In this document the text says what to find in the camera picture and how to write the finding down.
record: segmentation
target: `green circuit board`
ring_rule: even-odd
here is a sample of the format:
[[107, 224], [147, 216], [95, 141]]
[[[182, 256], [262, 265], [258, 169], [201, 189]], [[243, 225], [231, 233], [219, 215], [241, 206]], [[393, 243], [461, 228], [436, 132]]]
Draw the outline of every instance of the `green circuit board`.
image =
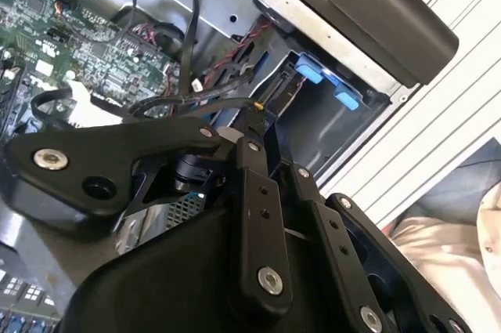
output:
[[[101, 97], [127, 106], [165, 90], [167, 65], [177, 84], [178, 64], [129, 32], [114, 44], [83, 42], [59, 19], [56, 0], [0, 0], [0, 57], [13, 57], [23, 70], [23, 100], [79, 81]], [[83, 5], [65, 17], [83, 35], [104, 40], [120, 29]], [[9, 83], [3, 78], [0, 84]]]

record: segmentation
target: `silver screw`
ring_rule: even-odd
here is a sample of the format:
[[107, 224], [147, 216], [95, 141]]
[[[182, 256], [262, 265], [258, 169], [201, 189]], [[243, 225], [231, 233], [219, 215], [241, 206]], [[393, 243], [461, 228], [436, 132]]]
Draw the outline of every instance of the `silver screw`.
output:
[[200, 128], [200, 133], [202, 133], [206, 137], [212, 137], [213, 134], [207, 128]]
[[351, 209], [351, 202], [347, 198], [342, 197], [339, 201], [346, 209]]
[[306, 168], [299, 168], [299, 170], [297, 170], [300, 175], [303, 177], [303, 178], [309, 178], [310, 177], [310, 173], [308, 172], [308, 170]]
[[249, 148], [251, 148], [253, 151], [259, 151], [259, 146], [256, 145], [255, 143], [248, 143]]
[[464, 330], [454, 320], [449, 320], [449, 324], [451, 324], [451, 327], [452, 329], [454, 329], [455, 333], [464, 333]]
[[59, 171], [68, 166], [68, 157], [59, 150], [41, 149], [34, 154], [33, 162], [40, 168]]
[[383, 324], [380, 318], [368, 306], [360, 309], [360, 316], [367, 327], [374, 333], [381, 333], [383, 331]]
[[271, 295], [280, 295], [283, 291], [282, 277], [269, 266], [258, 271], [258, 281], [261, 287]]

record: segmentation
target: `wire bundle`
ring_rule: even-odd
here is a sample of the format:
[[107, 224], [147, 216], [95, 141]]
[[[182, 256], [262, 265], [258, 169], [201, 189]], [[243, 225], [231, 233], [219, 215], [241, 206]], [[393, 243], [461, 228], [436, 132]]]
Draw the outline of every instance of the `wire bundle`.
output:
[[248, 34], [247, 37], [242, 39], [235, 49], [233, 49], [228, 54], [226, 54], [225, 57], [223, 57], [221, 61], [217, 62], [211, 68], [211, 71], [207, 74], [207, 76], [204, 79], [204, 85], [208, 86], [210, 84], [212, 78], [214, 78], [216, 72], [218, 71], [218, 69], [220, 67], [223, 67], [223, 66], [231, 63], [233, 57], [236, 55], [237, 52], [239, 52], [239, 50], [241, 50], [243, 47], [246, 47], [247, 45], [249, 45], [253, 39], [258, 37], [266, 28], [270, 27], [271, 25], [272, 25], [271, 22], [267, 22], [266, 24], [262, 24], [256, 31]]
[[154, 107], [167, 106], [167, 105], [190, 105], [195, 103], [200, 103], [204, 100], [210, 100], [221, 96], [227, 92], [230, 92], [241, 85], [245, 85], [252, 81], [254, 74], [251, 71], [248, 71], [237, 78], [234, 78], [232, 81], [227, 82], [223, 86], [216, 86], [211, 89], [204, 90], [203, 92], [193, 92], [188, 95], [177, 95], [177, 96], [154, 96], [152, 98], [148, 98], [146, 100], [142, 100], [133, 104], [128, 112], [130, 115], [134, 117], [141, 117], [148, 110], [151, 110]]

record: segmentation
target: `fabric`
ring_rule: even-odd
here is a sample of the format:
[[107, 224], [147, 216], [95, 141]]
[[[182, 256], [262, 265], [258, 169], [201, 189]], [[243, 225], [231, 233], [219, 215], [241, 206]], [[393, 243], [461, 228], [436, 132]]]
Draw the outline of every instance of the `fabric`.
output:
[[501, 332], [501, 183], [481, 200], [477, 226], [414, 216], [391, 239], [473, 332]]

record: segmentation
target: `capacitor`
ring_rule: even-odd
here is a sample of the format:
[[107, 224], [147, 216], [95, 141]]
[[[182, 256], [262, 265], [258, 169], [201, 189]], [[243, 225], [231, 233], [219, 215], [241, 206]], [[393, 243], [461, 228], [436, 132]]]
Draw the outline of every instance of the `capacitor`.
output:
[[3, 53], [3, 55], [2, 55], [2, 58], [3, 58], [4, 60], [8, 60], [8, 59], [10, 59], [11, 57], [13, 57], [12, 53], [11, 53], [8, 49], [6, 49], [6, 50], [4, 51], [4, 53]]
[[69, 70], [66, 71], [64, 77], [66, 77], [67, 80], [74, 81], [74, 79], [77, 77], [77, 74], [74, 71]]

